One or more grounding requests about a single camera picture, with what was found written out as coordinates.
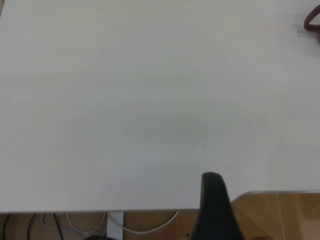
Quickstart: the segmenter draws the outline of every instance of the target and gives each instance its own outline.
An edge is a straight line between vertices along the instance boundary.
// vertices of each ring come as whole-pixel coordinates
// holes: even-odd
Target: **white surface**
[[[320,189],[317,0],[8,0],[0,211]]]
[[[112,217],[118,221],[120,224],[124,224],[124,212],[123,211],[115,211],[113,213],[108,213],[108,221],[106,226],[106,236],[108,238],[122,240],[123,239],[123,229],[115,224],[109,215],[112,214]]]

